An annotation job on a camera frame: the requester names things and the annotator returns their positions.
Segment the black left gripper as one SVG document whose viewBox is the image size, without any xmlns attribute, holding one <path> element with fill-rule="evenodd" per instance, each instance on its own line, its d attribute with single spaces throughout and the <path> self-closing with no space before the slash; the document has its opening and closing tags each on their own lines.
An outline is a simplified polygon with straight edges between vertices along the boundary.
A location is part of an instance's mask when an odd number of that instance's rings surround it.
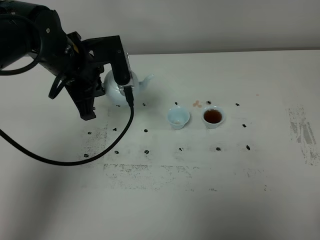
<svg viewBox="0 0 320 240">
<path fill-rule="evenodd" d="M 92 120 L 94 113 L 94 99 L 105 94 L 100 74 L 104 72 L 103 66 L 94 66 L 94 55 L 84 47 L 78 32 L 67 35 L 68 42 L 72 43 L 66 53 L 70 55 L 70 62 L 65 69 L 57 75 L 57 93 L 65 87 L 76 108 L 80 118 Z M 76 79 L 81 80 L 81 85 L 72 85 Z"/>
</svg>

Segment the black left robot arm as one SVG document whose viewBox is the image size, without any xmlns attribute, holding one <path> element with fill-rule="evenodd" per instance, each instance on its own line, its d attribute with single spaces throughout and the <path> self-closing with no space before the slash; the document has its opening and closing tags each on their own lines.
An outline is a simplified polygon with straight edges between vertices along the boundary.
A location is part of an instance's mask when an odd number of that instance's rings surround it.
<svg viewBox="0 0 320 240">
<path fill-rule="evenodd" d="M 93 56 L 77 32 L 65 33 L 58 13 L 46 6 L 17 0 L 2 0 L 0 20 L 0 67 L 3 69 L 24 56 L 53 74 L 49 97 L 54 99 L 65 88 L 80 117 L 91 120 L 94 100 L 102 96 L 100 70 L 90 63 Z"/>
</svg>

